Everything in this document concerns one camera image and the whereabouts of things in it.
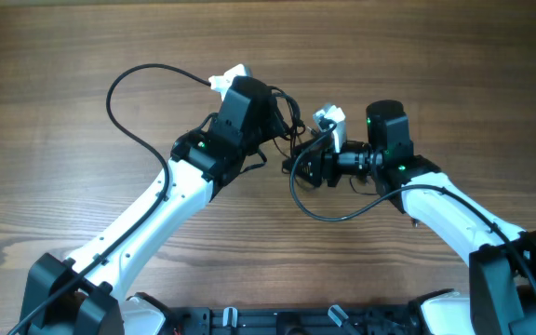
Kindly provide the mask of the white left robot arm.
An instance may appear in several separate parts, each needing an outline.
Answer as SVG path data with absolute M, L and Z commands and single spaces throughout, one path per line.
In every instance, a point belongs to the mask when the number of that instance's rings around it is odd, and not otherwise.
M 114 222 L 64 260 L 47 253 L 30 268 L 14 334 L 161 334 L 169 309 L 128 291 L 175 231 L 247 172 L 248 156 L 288 132 L 283 92 L 247 75 L 213 76 L 221 108 L 179 137 L 155 182 Z

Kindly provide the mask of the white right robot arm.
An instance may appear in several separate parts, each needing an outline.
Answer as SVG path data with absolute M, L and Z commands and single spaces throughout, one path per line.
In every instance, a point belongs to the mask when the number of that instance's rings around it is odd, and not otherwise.
M 430 160 L 414 152 L 409 119 L 397 100 L 366 109 L 368 140 L 346 137 L 335 105 L 314 114 L 313 138 L 282 164 L 294 186 L 338 184 L 344 176 L 373 180 L 378 200 L 390 201 L 434 231 L 464 261 L 469 293 L 444 289 L 409 304 L 406 333 L 536 334 L 536 230 L 500 219 L 460 191 Z

